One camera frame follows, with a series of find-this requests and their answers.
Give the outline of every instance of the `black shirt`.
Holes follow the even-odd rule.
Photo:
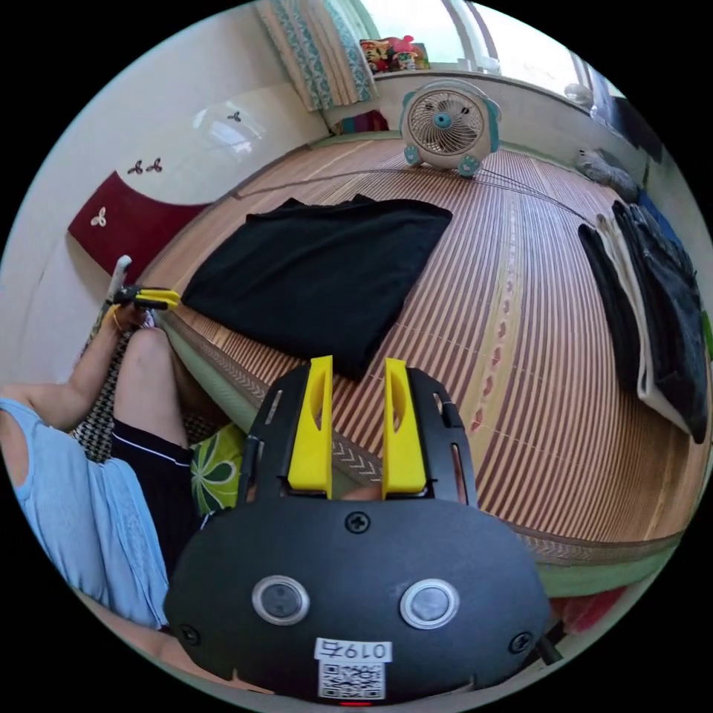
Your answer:
[[[422,201],[291,198],[248,215],[198,268],[183,303],[299,359],[362,379],[452,219]]]

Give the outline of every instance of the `green leaf pattern pillow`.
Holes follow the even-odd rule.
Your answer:
[[[235,505],[246,439],[231,423],[193,446],[191,490],[201,515]]]

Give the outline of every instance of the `fan grille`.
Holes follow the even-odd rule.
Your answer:
[[[447,115],[444,128],[438,115]],[[483,134],[484,120],[478,104],[458,91],[430,91],[419,96],[406,118],[414,142],[432,154],[455,156],[468,151]]]

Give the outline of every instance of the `fan cord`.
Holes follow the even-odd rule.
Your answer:
[[[335,174],[330,174],[328,176],[317,176],[313,178],[305,178],[304,180],[296,180],[292,181],[289,183],[281,183],[278,186],[270,186],[269,188],[261,188],[257,189],[254,191],[250,191],[248,193],[241,193],[241,192],[235,192],[232,195],[237,198],[249,198],[254,195],[262,195],[264,193],[271,193],[274,191],[281,191],[286,188],[293,188],[296,186],[304,186],[308,185],[310,183],[318,183],[320,181],[324,180],[333,180],[334,178],[349,178],[352,176],[360,176],[360,175],[369,175],[369,174],[376,174],[376,173],[400,173],[400,174],[409,174],[412,176],[418,176],[418,177],[432,177],[435,175],[438,176],[449,176],[447,172],[440,171],[437,169],[430,169],[426,166],[422,166],[418,169],[418,171],[414,171],[413,168],[400,168],[400,169],[389,169],[389,168],[378,168],[378,169],[360,169],[360,170],[355,170],[355,171],[345,171],[343,173],[335,173]],[[486,174],[489,176],[492,176],[494,178],[499,178],[505,181],[510,182],[512,185],[511,186],[504,186],[499,183],[493,183],[492,181],[488,180],[482,180],[481,179],[481,174]],[[462,181],[463,178],[460,176],[457,176],[455,173],[452,174],[452,177],[454,180],[460,180]],[[472,179],[473,183],[478,183],[482,186],[491,186],[492,188],[500,188],[506,191],[510,191],[512,193],[518,193],[520,195],[528,195],[531,198],[539,198],[542,201],[545,201],[547,203],[550,203],[554,206],[557,206],[558,208],[563,209],[566,212],[571,213],[572,215],[575,215],[577,218],[579,218],[581,221],[586,223],[587,225],[591,226],[592,228],[596,227],[592,220],[589,218],[586,218],[583,216],[581,213],[577,212],[574,208],[569,207],[568,205],[562,203],[561,201],[558,201],[556,198],[552,198],[551,196],[547,195],[547,193],[544,193],[537,188],[532,188],[531,186],[528,186],[526,183],[523,183],[520,180],[517,180],[515,178],[511,178],[510,176],[506,176],[501,173],[497,173],[496,171],[490,171],[489,169],[480,169],[476,176],[473,177]]]

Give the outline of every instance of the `person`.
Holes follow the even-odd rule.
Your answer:
[[[145,318],[131,305],[111,312],[66,383],[2,386],[0,449],[30,528],[88,608],[144,654],[227,684],[161,629],[172,571],[204,521],[192,498],[182,414],[217,427],[228,418]],[[111,458],[94,463],[68,432],[91,411],[119,339],[132,328],[114,395]],[[376,499],[378,489],[348,498]],[[261,690],[237,679],[228,685]]]

